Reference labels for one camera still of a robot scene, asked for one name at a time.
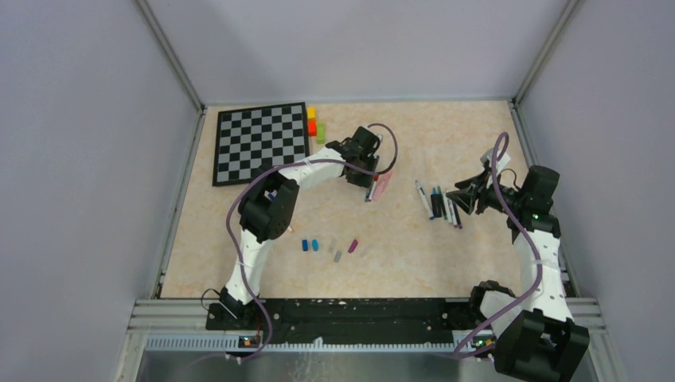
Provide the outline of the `white grey marker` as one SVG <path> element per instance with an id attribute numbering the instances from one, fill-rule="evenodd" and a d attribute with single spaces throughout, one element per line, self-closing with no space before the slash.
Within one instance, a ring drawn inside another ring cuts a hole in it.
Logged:
<path id="1" fill-rule="evenodd" d="M 452 223 L 454 228 L 457 228 L 458 224 L 455 220 L 454 210 L 452 208 L 451 201 L 448 198 L 447 193 L 445 191 L 443 191 L 443 201 L 444 201 L 444 204 L 445 204 L 445 208 L 446 208 L 446 211 L 447 211 L 449 222 Z"/>

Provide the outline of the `pink highlighter marker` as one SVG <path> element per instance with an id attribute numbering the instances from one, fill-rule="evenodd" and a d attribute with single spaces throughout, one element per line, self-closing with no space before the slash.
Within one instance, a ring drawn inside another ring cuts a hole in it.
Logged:
<path id="1" fill-rule="evenodd" d="M 378 201 L 381 198 L 381 195 L 384 193 L 386 190 L 388 183 L 391 181 L 393 172 L 385 173 L 382 174 L 378 177 L 377 179 L 377 190 L 373 195 L 373 199 L 371 201 Z"/>

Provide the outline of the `green transparent pen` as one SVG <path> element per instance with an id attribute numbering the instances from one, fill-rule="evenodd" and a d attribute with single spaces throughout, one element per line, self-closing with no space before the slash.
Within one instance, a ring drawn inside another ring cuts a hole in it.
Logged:
<path id="1" fill-rule="evenodd" d="M 440 185 L 436 186 L 436 191 L 437 191 L 437 194 L 439 195 L 439 204 L 440 204 L 440 206 L 442 208 L 442 211 L 443 211 L 443 218 L 444 218 L 444 220 L 449 220 L 450 218 L 449 218 L 448 211 L 447 211 L 445 196 L 443 195 L 443 190 L 442 190 Z"/>

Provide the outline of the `dark blue pen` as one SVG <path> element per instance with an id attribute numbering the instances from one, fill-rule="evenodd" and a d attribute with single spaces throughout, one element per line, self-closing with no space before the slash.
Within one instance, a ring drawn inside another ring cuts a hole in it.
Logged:
<path id="1" fill-rule="evenodd" d="M 458 206 L 454 201 L 451 201 L 451 207 L 453 209 L 453 213 L 454 213 L 454 216 L 455 216 L 456 227 L 458 229 L 462 229 L 462 221 L 461 221 L 460 215 L 458 213 Z"/>

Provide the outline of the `black blue highlighter marker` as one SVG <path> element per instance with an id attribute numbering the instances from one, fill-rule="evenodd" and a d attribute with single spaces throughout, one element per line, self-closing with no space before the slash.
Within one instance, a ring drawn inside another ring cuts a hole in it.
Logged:
<path id="1" fill-rule="evenodd" d="M 443 211 L 439 204 L 439 195 L 437 194 L 436 187 L 433 188 L 431 193 L 431 207 L 435 218 L 443 218 Z"/>

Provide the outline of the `white pen blue cap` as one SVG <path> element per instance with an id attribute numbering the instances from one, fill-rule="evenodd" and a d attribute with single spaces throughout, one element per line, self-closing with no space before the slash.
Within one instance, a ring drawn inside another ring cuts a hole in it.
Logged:
<path id="1" fill-rule="evenodd" d="M 418 191 L 418 194 L 419 194 L 421 203 L 422 203 L 423 207 L 425 208 L 425 211 L 426 211 L 426 214 L 427 214 L 428 219 L 429 219 L 429 220 L 434 220 L 434 219 L 435 219 L 435 215 L 434 215 L 434 213 L 433 213 L 433 211 L 432 211 L 432 209 L 431 209 L 431 205 L 429 204 L 429 200 L 427 199 L 426 193 L 425 193 L 424 190 L 423 190 L 423 186 L 422 186 L 421 183 L 420 183 L 419 181 L 417 181 L 417 180 L 415 180 L 415 185 L 416 185 L 416 189 L 417 189 L 417 191 Z"/>

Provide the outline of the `magenta pen cap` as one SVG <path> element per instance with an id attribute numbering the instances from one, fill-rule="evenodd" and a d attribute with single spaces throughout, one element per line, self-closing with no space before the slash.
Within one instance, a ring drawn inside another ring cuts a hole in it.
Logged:
<path id="1" fill-rule="evenodd" d="M 359 244 L 357 239 L 354 239 L 348 248 L 348 253 L 353 253 Z"/>

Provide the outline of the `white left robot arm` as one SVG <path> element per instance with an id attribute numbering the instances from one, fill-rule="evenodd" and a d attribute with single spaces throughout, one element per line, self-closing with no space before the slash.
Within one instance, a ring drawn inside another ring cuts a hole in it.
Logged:
<path id="1" fill-rule="evenodd" d="M 287 165 L 258 168 L 253 180 L 228 212 L 240 216 L 240 241 L 236 265 L 220 292 L 225 319 L 237 329 L 255 319 L 251 304 L 272 244 L 287 231 L 298 194 L 324 181 L 343 177 L 358 187 L 369 187 L 378 175 L 376 155 L 381 136 L 369 127 L 358 127 L 353 136 L 332 141 L 311 156 Z"/>

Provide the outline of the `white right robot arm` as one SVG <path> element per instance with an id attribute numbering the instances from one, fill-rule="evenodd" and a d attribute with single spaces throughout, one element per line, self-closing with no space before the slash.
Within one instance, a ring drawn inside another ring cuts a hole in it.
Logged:
<path id="1" fill-rule="evenodd" d="M 496 371 L 524 381 L 569 381 L 590 343 L 587 328 L 575 323 L 564 297 L 560 223 L 551 213 L 559 179 L 555 170 L 531 166 L 522 186 L 514 189 L 501 185 L 485 166 L 447 193 L 469 214 L 492 208 L 508 217 L 523 293 L 515 297 L 497 283 L 483 282 L 474 288 L 466 316 L 478 330 L 490 327 L 496 335 Z"/>

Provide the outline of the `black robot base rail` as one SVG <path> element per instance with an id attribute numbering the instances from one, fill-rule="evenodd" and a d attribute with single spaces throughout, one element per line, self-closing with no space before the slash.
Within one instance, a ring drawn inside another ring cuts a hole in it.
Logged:
<path id="1" fill-rule="evenodd" d="M 450 344 L 461 330 L 472 330 L 485 317 L 468 298 L 269 298 L 251 303 L 234 318 L 212 303 L 207 330 L 247 330 L 271 343 L 327 345 Z"/>

